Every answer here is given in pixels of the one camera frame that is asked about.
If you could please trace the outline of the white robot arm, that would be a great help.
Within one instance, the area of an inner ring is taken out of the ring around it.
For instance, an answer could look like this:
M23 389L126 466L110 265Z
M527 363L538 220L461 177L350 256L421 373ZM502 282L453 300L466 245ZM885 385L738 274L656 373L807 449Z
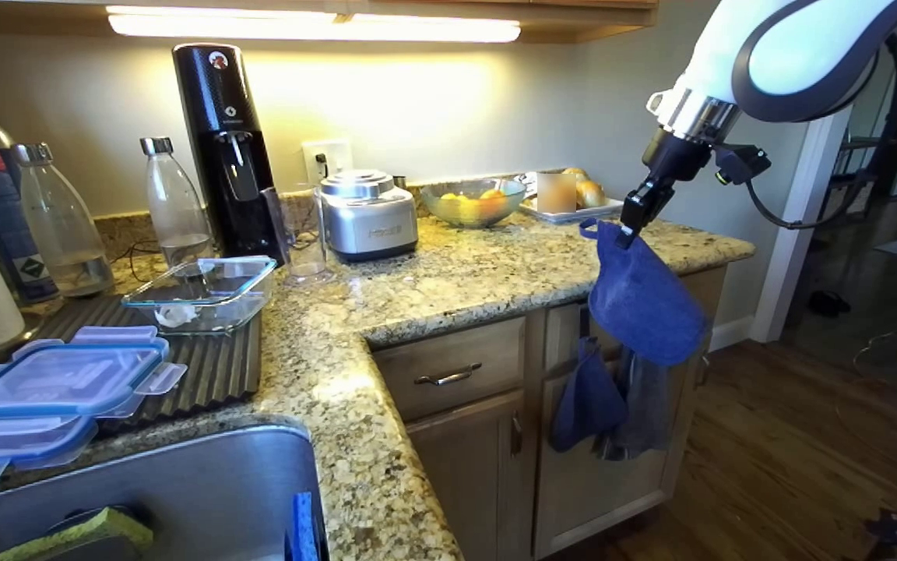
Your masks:
M897 0L720 0L684 70L643 104L656 134L620 231L639 235L706 161L721 182L750 182L768 159L730 144L735 114L815 120L845 110L893 28Z

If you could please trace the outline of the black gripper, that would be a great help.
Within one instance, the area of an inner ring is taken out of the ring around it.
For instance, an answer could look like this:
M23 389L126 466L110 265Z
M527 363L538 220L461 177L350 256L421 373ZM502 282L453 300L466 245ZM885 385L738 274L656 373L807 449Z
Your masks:
M647 177L625 194L620 211L620 227L629 235L639 235L660 216L680 179L690 179L711 161L711 145L660 130L642 161L647 164Z

